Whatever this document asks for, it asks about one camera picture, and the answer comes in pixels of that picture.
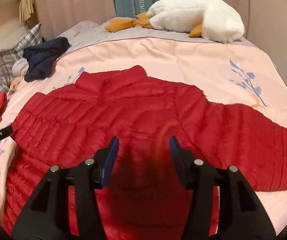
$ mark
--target silver screw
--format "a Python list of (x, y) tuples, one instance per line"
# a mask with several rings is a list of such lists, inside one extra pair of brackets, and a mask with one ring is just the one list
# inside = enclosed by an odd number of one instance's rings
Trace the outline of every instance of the silver screw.
[(230, 166), (229, 169), (232, 171), (232, 172), (237, 172), (238, 171), (238, 168), (234, 165)]
[(86, 159), (85, 164), (87, 164), (88, 166), (94, 164), (94, 159), (93, 158)]
[(56, 171), (59, 170), (59, 166), (58, 166), (58, 165), (51, 166), (50, 170), (51, 170), (52, 172), (56, 172)]
[(195, 163), (196, 165), (198, 165), (198, 166), (201, 166), (201, 165), (203, 165), (203, 160), (201, 160), (201, 159), (195, 159), (195, 160), (194, 160), (194, 163)]

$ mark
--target white pillow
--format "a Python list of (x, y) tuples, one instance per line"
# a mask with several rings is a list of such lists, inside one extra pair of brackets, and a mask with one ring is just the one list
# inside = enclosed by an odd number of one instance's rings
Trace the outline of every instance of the white pillow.
[(12, 48), (22, 36), (28, 33), (26, 27), (20, 27), (15, 32), (11, 33), (8, 37), (0, 41), (0, 51), (3, 49), (10, 49)]
[(222, 43), (240, 39), (245, 33), (241, 16), (222, 0), (159, 0), (147, 16), (156, 30), (189, 33), (202, 23), (202, 37)]

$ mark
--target navy blue garment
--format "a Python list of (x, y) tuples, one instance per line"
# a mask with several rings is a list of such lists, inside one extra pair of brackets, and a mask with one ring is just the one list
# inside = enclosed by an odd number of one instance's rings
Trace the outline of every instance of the navy blue garment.
[(51, 75), (53, 63), (63, 54), (70, 44), (66, 37), (59, 37), (45, 43), (23, 49), (23, 57), (27, 59), (29, 68), (24, 80), (31, 82), (45, 79)]

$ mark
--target bed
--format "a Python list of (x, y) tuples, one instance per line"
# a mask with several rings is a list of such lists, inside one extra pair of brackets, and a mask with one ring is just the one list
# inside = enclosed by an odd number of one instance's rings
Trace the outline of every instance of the bed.
[[(224, 45), (190, 39), (183, 33), (140, 27), (108, 33), (104, 30), (106, 24), (84, 21), (62, 33), (72, 46), (58, 59), (53, 76), (32, 83), (21, 82), (8, 100), (0, 129), (13, 122), (36, 92), (47, 94), (71, 84), (84, 71), (123, 70), (134, 65), (141, 65), (148, 76), (195, 85), (209, 101), (249, 105), (287, 128), (287, 87), (267, 54), (247, 40)], [(239, 69), (252, 80), (253, 90), (245, 87)], [(5, 187), (15, 147), (10, 138), (0, 142), (1, 224), (6, 196), (15, 194), (11, 185)], [(257, 192), (257, 195), (277, 234), (280, 233), (287, 225), (287, 191)]]

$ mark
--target stuffed animal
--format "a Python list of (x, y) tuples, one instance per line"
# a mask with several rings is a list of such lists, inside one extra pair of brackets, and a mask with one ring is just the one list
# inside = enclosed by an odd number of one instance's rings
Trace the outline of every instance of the stuffed animal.
[(139, 20), (111, 20), (106, 30), (145, 27), (141, 23), (149, 22), (150, 29), (189, 33), (190, 37), (202, 36), (222, 43), (239, 40), (245, 33), (241, 16), (222, 0), (159, 0), (139, 16)]

